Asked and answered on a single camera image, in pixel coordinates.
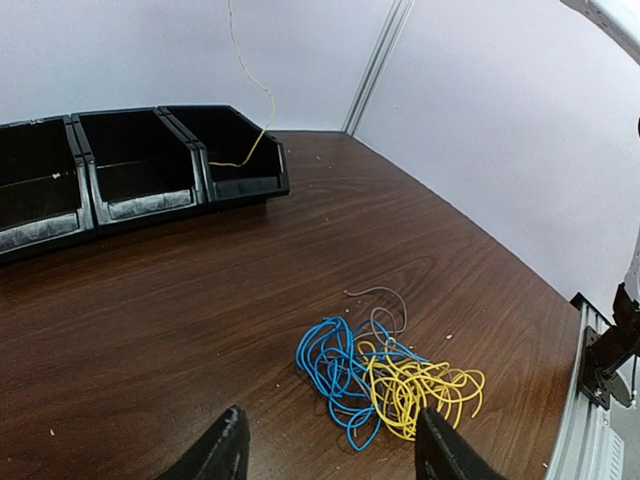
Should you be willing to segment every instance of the dark wood desk surface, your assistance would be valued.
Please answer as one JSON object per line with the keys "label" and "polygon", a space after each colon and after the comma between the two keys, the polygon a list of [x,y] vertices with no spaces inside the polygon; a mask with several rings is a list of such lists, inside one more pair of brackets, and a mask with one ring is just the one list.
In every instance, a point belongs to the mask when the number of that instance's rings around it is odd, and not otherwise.
{"label": "dark wood desk surface", "polygon": [[578,312],[355,140],[278,136],[288,198],[0,269],[0,478],[151,478],[233,403],[251,479],[414,478],[413,444],[388,432],[351,452],[294,365],[323,316],[365,318],[375,298],[343,289],[377,284],[408,301],[405,343],[485,371],[462,435],[510,479],[543,477]]}

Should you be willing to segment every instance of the white wall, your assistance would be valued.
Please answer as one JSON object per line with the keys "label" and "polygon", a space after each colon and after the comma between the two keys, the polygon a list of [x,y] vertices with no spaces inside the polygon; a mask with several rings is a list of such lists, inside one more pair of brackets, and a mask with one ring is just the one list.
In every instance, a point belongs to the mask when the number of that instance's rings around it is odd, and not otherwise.
{"label": "white wall", "polygon": [[[391,0],[234,0],[248,67],[275,127],[339,129]],[[0,123],[74,111],[271,105],[241,70],[226,0],[2,0]]]}
{"label": "white wall", "polygon": [[603,313],[640,220],[640,67],[559,0],[421,0],[358,136]]}

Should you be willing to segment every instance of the black plastic bin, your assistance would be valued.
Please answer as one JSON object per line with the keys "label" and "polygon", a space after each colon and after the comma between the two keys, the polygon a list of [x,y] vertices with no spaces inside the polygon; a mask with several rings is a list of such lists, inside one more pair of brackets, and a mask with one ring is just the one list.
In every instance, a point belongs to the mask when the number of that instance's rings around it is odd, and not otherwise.
{"label": "black plastic bin", "polygon": [[229,105],[166,106],[160,111],[198,147],[209,204],[214,209],[261,203],[289,194],[284,148],[265,133],[241,165],[262,129]]}
{"label": "black plastic bin", "polygon": [[72,115],[99,229],[194,214],[206,204],[198,149],[157,109]]}
{"label": "black plastic bin", "polygon": [[0,263],[92,236],[71,118],[0,126]]}

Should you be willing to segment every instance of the yellow wire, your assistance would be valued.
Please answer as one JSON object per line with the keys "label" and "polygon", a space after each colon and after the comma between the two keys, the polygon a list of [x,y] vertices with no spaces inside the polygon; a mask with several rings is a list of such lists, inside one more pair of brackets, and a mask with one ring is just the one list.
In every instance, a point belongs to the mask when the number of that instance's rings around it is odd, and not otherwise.
{"label": "yellow wire", "polygon": [[262,140],[262,137],[264,137],[264,134],[267,132],[267,129],[271,126],[271,123],[273,122],[273,119],[276,116],[276,100],[275,100],[275,98],[273,98],[273,95],[271,94],[269,89],[267,87],[265,87],[264,85],[262,85],[256,79],[256,77],[254,77],[252,75],[252,73],[249,71],[249,69],[245,65],[244,59],[242,57],[242,51],[240,50],[240,46],[238,45],[238,40],[236,39],[236,32],[235,32],[235,29],[233,27],[233,0],[228,0],[227,5],[229,7],[229,31],[231,32],[231,41],[233,42],[233,46],[236,49],[236,53],[238,54],[238,60],[240,60],[240,66],[244,70],[244,73],[247,74],[249,79],[253,83],[255,83],[258,87],[260,87],[260,89],[264,93],[266,93],[269,96],[269,98],[271,99],[271,116],[269,117],[269,120],[267,120],[267,123],[265,124],[264,128],[260,132],[260,135],[258,135],[258,138],[256,139],[255,143],[253,144],[253,147],[251,147],[251,150],[249,151],[249,154],[247,155],[247,158],[244,159],[244,162],[242,162],[241,164],[209,162],[209,165],[215,165],[217,167],[240,168],[240,167],[244,167],[247,164],[247,162],[249,162],[249,160],[251,160],[251,156],[253,155],[253,152],[255,152],[256,148],[258,147],[258,143],[260,143],[260,140]]}
{"label": "yellow wire", "polygon": [[[357,350],[364,354],[376,348],[369,341],[361,341]],[[384,353],[393,351],[384,346]],[[438,412],[446,407],[443,416],[447,420],[455,409],[453,428],[460,423],[464,403],[478,398],[471,418],[482,407],[485,376],[480,370],[461,370],[446,362],[434,364],[412,358],[394,361],[391,355],[385,355],[384,361],[371,357],[366,367],[362,380],[371,389],[371,403],[389,431],[404,440],[415,440],[418,415],[429,406],[430,397],[437,401]]]}

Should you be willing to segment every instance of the cable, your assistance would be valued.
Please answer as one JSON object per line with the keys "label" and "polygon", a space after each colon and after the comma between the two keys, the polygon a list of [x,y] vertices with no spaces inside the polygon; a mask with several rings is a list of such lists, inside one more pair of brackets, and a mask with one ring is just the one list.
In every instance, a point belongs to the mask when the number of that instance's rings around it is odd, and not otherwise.
{"label": "cable", "polygon": [[264,134],[267,132],[267,129],[271,126],[271,123],[273,122],[273,119],[276,116],[276,100],[273,97],[273,95],[271,94],[271,91],[269,91],[269,89],[267,87],[262,85],[256,79],[256,77],[253,76],[253,74],[249,71],[249,69],[245,65],[244,58],[242,57],[242,51],[240,50],[240,45],[238,45],[238,40],[236,38],[235,28],[233,26],[233,0],[228,0],[227,6],[229,7],[229,31],[231,33],[231,41],[233,42],[233,46],[236,49],[236,54],[238,55],[238,60],[240,61],[240,66],[244,70],[244,73],[247,74],[249,79],[254,84],[256,84],[258,87],[260,87],[260,89],[264,93],[266,93],[269,96],[269,98],[271,99],[271,116],[269,117],[269,120],[267,120],[267,123],[265,124],[264,128],[260,132],[260,135],[258,135],[258,138],[256,139],[255,143],[251,147],[251,150],[249,150],[249,154],[247,155],[247,158],[245,158],[244,161],[242,163],[240,163],[240,164],[237,164],[237,163],[209,162],[209,165],[214,165],[216,167],[241,168],[241,167],[244,167],[249,162],[249,160],[251,160],[251,157],[253,156],[253,153],[255,152],[256,148],[258,147],[258,143],[260,143],[260,140],[262,140],[262,137],[264,137]]}
{"label": "cable", "polygon": [[638,368],[638,356],[633,357],[633,369],[631,370],[631,408],[635,409],[638,399],[636,390],[636,370]]}
{"label": "cable", "polygon": [[[374,349],[370,342],[360,342],[358,351],[362,353],[361,349],[365,346]],[[391,358],[384,358],[386,361],[381,362],[372,357],[367,372],[373,392],[372,404],[394,435],[404,440],[415,440],[416,419],[420,411],[429,406],[429,397],[437,400],[438,412],[441,412],[445,405],[447,406],[447,412],[444,415],[446,420],[449,419],[454,406],[457,407],[453,428],[457,428],[460,423],[464,402],[479,397],[471,418],[475,418],[482,408],[485,376],[481,371],[452,369],[448,363],[433,364],[410,358],[396,362]],[[376,377],[375,371],[386,373],[386,375]],[[379,389],[376,388],[378,385],[383,387],[384,395],[378,393]],[[463,395],[463,389],[469,389],[469,387],[471,387],[471,393]]]}
{"label": "cable", "polygon": [[378,342],[380,342],[381,344],[385,343],[385,341],[378,336],[378,333],[375,330],[375,324],[377,323],[375,320],[375,316],[378,312],[384,312],[389,316],[389,318],[391,318],[391,323],[393,324],[393,334],[392,334],[393,338],[398,338],[399,335],[407,329],[407,321],[409,318],[409,311],[407,310],[407,304],[405,303],[402,296],[395,290],[392,290],[391,288],[388,288],[388,287],[371,287],[371,288],[367,288],[366,290],[362,290],[361,292],[351,293],[348,290],[345,290],[344,293],[348,297],[361,297],[363,295],[367,295],[369,293],[379,292],[379,291],[392,293],[398,298],[398,300],[400,300],[400,304],[402,305],[402,327],[400,327],[399,329],[397,328],[396,318],[394,317],[393,313],[391,313],[389,310],[383,307],[375,307],[373,310],[371,310],[371,313],[369,314],[369,325],[371,326],[371,332],[363,333],[359,335],[356,338],[356,340],[362,340],[363,338],[373,335],[374,337],[376,337],[376,340],[378,340]]}
{"label": "cable", "polygon": [[[296,364],[327,398],[329,414],[346,430],[347,439],[356,451],[366,449],[383,424],[394,435],[415,440],[418,414],[430,402],[437,404],[438,412],[446,407],[445,419],[455,412],[454,428],[460,422],[463,404],[478,399],[471,415],[474,418],[483,402],[485,376],[481,371],[431,363],[396,341],[408,325],[406,303],[399,294],[386,287],[345,293],[356,297],[379,290],[391,292],[400,299],[403,307],[400,328],[393,314],[381,307],[374,308],[355,331],[341,317],[325,318],[309,329],[296,351]],[[392,319],[393,334],[375,319],[379,311]],[[371,336],[378,345],[373,340],[361,340]],[[357,443],[358,429],[369,423],[373,424],[372,433],[364,440],[361,436]]]}

